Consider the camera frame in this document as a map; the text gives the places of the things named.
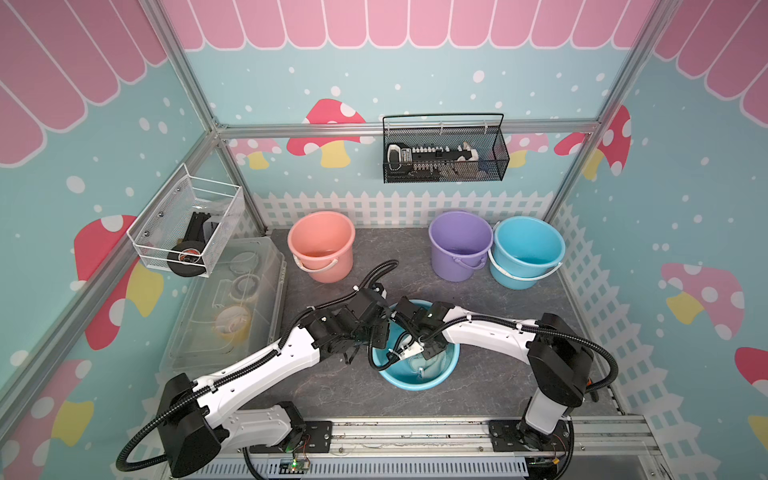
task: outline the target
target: clear plastic storage box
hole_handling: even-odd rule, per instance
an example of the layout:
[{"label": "clear plastic storage box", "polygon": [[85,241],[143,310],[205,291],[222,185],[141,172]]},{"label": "clear plastic storage box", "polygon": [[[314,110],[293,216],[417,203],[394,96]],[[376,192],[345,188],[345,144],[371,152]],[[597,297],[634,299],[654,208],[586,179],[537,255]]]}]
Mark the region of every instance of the clear plastic storage box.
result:
[{"label": "clear plastic storage box", "polygon": [[276,340],[285,272],[285,256],[269,238],[230,240],[210,277],[192,280],[161,371],[194,379]]}]

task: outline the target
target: mushroom decoration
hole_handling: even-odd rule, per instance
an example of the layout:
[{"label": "mushroom decoration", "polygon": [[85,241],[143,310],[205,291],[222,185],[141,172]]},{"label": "mushroom decoration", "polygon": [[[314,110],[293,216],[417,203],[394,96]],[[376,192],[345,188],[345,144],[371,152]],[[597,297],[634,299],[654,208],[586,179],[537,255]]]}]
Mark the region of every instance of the mushroom decoration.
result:
[{"label": "mushroom decoration", "polygon": [[[354,108],[332,98],[318,101],[302,121],[304,124],[364,124],[365,122],[362,115]],[[291,138],[288,140],[288,151],[301,157],[319,148],[323,151],[320,165],[325,168],[344,168],[350,162],[344,148],[345,141],[372,144],[373,140],[373,137]]]},{"label": "mushroom decoration", "polygon": [[[78,280],[72,282],[73,290],[91,278],[135,218],[128,215],[105,217],[80,230],[74,238],[74,262],[78,269]],[[161,274],[151,272],[137,258],[86,327],[88,345],[94,350],[100,350],[109,346],[118,336],[125,300],[132,301],[141,316],[148,316],[163,293],[163,283]]]},{"label": "mushroom decoration", "polygon": [[750,415],[747,421],[750,423],[750,427],[752,427],[752,431],[757,439],[768,450],[768,417]]},{"label": "mushroom decoration", "polygon": [[509,151],[508,168],[518,168],[525,165],[525,154],[535,151],[543,154],[549,150],[549,138],[546,134],[513,134],[506,139]]},{"label": "mushroom decoration", "polygon": [[741,376],[760,393],[768,396],[768,352],[742,347],[736,351],[734,361]]},{"label": "mushroom decoration", "polygon": [[739,280],[728,270],[698,265],[665,263],[661,266],[661,288],[667,284],[682,290],[680,295],[667,299],[675,317],[690,325],[704,310],[709,313],[715,332],[730,340],[739,331],[744,320],[744,293]]},{"label": "mushroom decoration", "polygon": [[67,360],[58,367],[0,449],[4,478],[36,480],[45,469],[51,439],[70,447],[78,443],[94,415],[94,403],[73,403],[67,398],[90,370],[90,360]]},{"label": "mushroom decoration", "polygon": [[[561,156],[574,154],[581,148],[581,144],[584,143],[585,137],[585,134],[570,134],[559,144],[555,145],[554,152]],[[611,173],[613,173],[614,176],[618,176],[627,165],[627,157],[629,156],[631,143],[632,120],[629,115],[629,110],[621,105],[614,120],[611,122],[611,126],[608,127],[608,130],[603,134],[603,138],[598,144],[598,148],[587,160],[584,170],[582,171],[584,178],[592,181],[597,180],[598,167],[603,158],[608,161]]]},{"label": "mushroom decoration", "polygon": [[232,155],[238,165],[245,165],[247,158],[248,166],[253,170],[264,170],[270,167],[270,162],[266,161],[263,152],[271,154],[282,154],[283,150],[273,138],[247,138],[232,139],[227,142]]}]

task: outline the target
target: blue bucket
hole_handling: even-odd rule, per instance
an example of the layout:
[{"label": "blue bucket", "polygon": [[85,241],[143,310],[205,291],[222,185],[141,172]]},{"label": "blue bucket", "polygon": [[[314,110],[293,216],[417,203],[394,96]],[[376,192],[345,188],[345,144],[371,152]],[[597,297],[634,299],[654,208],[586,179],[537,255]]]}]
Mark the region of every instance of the blue bucket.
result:
[{"label": "blue bucket", "polygon": [[488,259],[491,275],[501,285],[525,290],[562,265],[565,242],[549,223],[533,217],[511,217],[493,230]]},{"label": "blue bucket", "polygon": [[[411,300],[417,306],[423,306],[428,309],[432,302],[425,300]],[[386,353],[389,349],[395,348],[397,337],[404,330],[394,322],[389,323],[389,339],[386,343],[386,349],[373,349],[373,361],[376,365],[384,365],[387,362]],[[418,392],[420,390],[431,389],[433,386],[440,385],[447,379],[458,363],[458,345],[449,343],[445,351],[438,353],[429,360],[424,360],[422,354],[414,355],[405,360],[400,360],[395,365],[379,373],[387,382],[394,386]]]}]

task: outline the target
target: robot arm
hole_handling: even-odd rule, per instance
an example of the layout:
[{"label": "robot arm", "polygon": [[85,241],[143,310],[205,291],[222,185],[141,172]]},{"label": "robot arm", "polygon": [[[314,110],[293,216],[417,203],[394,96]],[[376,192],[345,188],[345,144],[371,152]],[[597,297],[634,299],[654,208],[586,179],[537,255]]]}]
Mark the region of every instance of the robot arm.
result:
[{"label": "robot arm", "polygon": [[[549,313],[541,320],[502,319],[443,302],[435,302],[426,310],[406,297],[397,304],[395,313],[387,306],[383,286],[375,283],[385,269],[374,274],[376,269],[366,277],[370,285],[364,281],[362,289],[356,287],[348,296],[305,310],[288,325],[280,341],[194,382],[185,374],[169,380],[157,417],[125,446],[116,461],[118,470],[133,471],[168,461],[174,477],[183,477],[205,466],[221,449],[276,445],[284,452],[293,450],[304,435],[304,422],[293,404],[281,402],[247,415],[237,410],[282,379],[337,353],[347,358],[346,352],[352,348],[355,353],[361,346],[384,349],[390,320],[412,338],[402,341],[407,347],[396,346],[396,351],[387,354],[386,365],[373,365],[377,369],[416,353],[429,359],[448,343],[479,346],[531,365],[538,388],[518,431],[520,442],[532,450],[541,450],[549,443],[558,421],[578,407],[589,391],[588,374],[594,357],[589,349],[602,350],[603,357],[610,357]],[[616,375],[613,361],[611,374],[590,389],[606,386]],[[153,429],[160,433],[165,454],[128,462],[131,451]]]}]

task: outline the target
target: marble-pattern surface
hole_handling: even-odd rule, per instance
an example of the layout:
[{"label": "marble-pattern surface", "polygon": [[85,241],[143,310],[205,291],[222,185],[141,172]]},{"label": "marble-pattern surface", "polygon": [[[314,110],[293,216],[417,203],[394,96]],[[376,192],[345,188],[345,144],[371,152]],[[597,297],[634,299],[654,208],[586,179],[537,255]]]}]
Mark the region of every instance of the marble-pattern surface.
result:
[{"label": "marble-pattern surface", "polygon": [[[274,230],[272,240],[285,253],[288,268],[283,321],[287,323],[308,305],[335,299],[384,260],[400,260],[381,282],[392,303],[403,295],[411,299],[443,300],[476,312],[508,318],[538,319],[544,312],[562,317],[581,332],[563,286],[553,275],[528,290],[504,288],[491,277],[488,267],[465,282],[445,281],[432,272],[427,229],[358,229],[352,272],[337,283],[312,280],[293,262],[287,246],[288,230]],[[351,366],[332,357],[310,369],[291,375],[268,389],[244,408],[266,408],[290,400],[305,418],[339,416],[421,415],[521,415],[536,386],[529,366],[501,353],[462,345],[450,377],[423,391],[408,392],[388,383],[371,369],[362,348]],[[589,399],[573,415],[615,415],[616,410],[601,392],[601,400]]]}]

